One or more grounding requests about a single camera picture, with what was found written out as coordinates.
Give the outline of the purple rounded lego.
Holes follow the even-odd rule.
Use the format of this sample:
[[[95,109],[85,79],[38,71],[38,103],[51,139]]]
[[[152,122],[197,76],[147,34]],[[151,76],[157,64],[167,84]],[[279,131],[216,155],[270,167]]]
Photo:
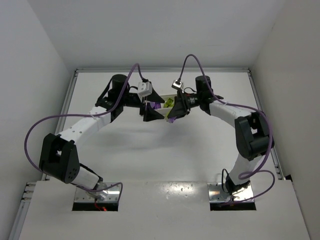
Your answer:
[[[158,110],[162,108],[161,103],[159,102],[151,102],[150,106],[153,110]]]

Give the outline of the green curved lego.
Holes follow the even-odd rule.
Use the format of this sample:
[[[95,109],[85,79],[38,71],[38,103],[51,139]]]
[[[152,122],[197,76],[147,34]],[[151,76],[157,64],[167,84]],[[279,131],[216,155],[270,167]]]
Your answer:
[[[168,98],[163,104],[164,108],[172,108],[174,106],[175,100],[173,98]]]

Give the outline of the purple patterned lego base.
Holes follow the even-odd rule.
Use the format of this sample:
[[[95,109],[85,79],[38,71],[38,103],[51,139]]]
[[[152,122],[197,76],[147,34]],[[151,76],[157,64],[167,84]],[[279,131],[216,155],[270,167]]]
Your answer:
[[[171,117],[167,119],[168,123],[173,123],[177,118],[176,117]]]

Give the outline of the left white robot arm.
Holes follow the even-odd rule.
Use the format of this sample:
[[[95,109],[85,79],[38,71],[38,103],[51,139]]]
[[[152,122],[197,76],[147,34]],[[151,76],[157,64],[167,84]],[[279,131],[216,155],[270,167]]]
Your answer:
[[[164,118],[152,105],[163,104],[165,101],[156,93],[149,80],[142,79],[135,87],[136,93],[130,92],[130,88],[126,75],[113,75],[85,117],[56,135],[49,133],[42,144],[40,170],[65,184],[75,185],[88,192],[100,191],[102,188],[99,185],[103,178],[79,161],[78,150],[86,140],[112,123],[124,107],[138,108],[144,118]]]

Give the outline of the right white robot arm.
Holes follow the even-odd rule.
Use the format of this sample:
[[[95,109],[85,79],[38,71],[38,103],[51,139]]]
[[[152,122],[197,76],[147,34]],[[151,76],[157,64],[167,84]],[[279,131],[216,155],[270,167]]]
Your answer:
[[[274,140],[270,135],[269,125],[263,115],[246,106],[237,106],[224,102],[221,96],[213,95],[211,80],[208,76],[195,79],[196,92],[187,93],[180,80],[172,84],[177,90],[173,107],[168,118],[183,118],[195,107],[212,117],[219,118],[235,130],[238,157],[232,170],[227,173],[223,190],[232,194],[248,186],[250,177],[260,170],[258,163],[267,159]]]

